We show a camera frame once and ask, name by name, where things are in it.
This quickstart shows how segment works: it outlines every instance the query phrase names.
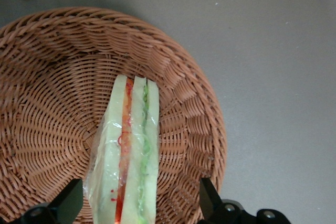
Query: screw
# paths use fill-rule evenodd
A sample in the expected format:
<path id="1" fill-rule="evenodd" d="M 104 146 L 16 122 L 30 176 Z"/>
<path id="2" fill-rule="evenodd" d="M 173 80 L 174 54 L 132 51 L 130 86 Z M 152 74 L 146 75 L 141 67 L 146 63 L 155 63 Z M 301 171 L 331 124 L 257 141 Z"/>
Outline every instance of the screw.
<path id="1" fill-rule="evenodd" d="M 225 205 L 225 209 L 226 209 L 227 211 L 231 212 L 231 211 L 234 211 L 234 210 L 235 210 L 235 207 L 234 207 L 233 205 L 231 205 L 231 204 L 226 204 L 226 205 Z"/>
<path id="2" fill-rule="evenodd" d="M 265 211 L 264 215 L 269 219 L 275 218 L 275 215 L 271 211 Z"/>
<path id="3" fill-rule="evenodd" d="M 42 207 L 35 208 L 33 211 L 30 212 L 30 216 L 31 217 L 38 216 L 42 213 L 42 211 L 43 211 Z"/>

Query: sandwich half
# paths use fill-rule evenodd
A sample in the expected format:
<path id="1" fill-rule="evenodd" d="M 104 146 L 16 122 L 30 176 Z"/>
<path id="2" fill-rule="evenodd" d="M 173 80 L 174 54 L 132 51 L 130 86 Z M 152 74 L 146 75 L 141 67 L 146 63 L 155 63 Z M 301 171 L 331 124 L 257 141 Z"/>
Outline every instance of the sandwich half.
<path id="1" fill-rule="evenodd" d="M 117 76 L 97 131 L 88 198 L 94 224 L 152 224 L 159 171 L 159 90 L 155 82 Z"/>

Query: gray table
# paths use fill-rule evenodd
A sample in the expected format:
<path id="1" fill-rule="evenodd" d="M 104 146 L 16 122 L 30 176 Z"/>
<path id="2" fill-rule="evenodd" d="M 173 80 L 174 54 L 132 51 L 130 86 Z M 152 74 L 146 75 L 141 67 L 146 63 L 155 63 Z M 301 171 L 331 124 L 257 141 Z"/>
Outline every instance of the gray table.
<path id="1" fill-rule="evenodd" d="M 0 26 L 62 6 L 139 17 L 196 59 L 226 122 L 223 198 L 335 222 L 336 0 L 0 0 Z"/>

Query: tomato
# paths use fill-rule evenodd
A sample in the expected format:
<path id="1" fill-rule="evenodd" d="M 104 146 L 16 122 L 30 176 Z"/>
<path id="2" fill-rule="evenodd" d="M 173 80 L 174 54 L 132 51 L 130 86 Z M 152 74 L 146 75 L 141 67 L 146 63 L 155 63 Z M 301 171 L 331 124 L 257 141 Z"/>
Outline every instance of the tomato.
<path id="1" fill-rule="evenodd" d="M 131 150 L 131 105 L 132 105 L 132 89 L 133 81 L 127 78 L 125 87 L 125 96 L 123 101 L 122 110 L 122 133 L 118 139 L 118 143 L 121 146 L 120 161 L 119 161 L 119 184 L 118 184 L 118 197 L 117 208 L 115 213 L 115 224 L 119 224 L 121 220 L 122 206 L 125 197 L 126 181 L 128 166 L 130 160 Z"/>

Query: wicker basket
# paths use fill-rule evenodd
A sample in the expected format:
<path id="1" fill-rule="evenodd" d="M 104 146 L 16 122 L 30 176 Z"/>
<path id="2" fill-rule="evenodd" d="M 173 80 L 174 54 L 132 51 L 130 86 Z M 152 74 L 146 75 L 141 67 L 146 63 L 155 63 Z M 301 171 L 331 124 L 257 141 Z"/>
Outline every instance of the wicker basket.
<path id="1" fill-rule="evenodd" d="M 62 8 L 0 29 L 0 216 L 17 218 L 84 178 L 115 77 L 160 89 L 157 223 L 196 223 L 198 181 L 221 187 L 222 113 L 193 58 L 157 28 L 98 8 Z M 92 222 L 85 200 L 76 223 Z"/>

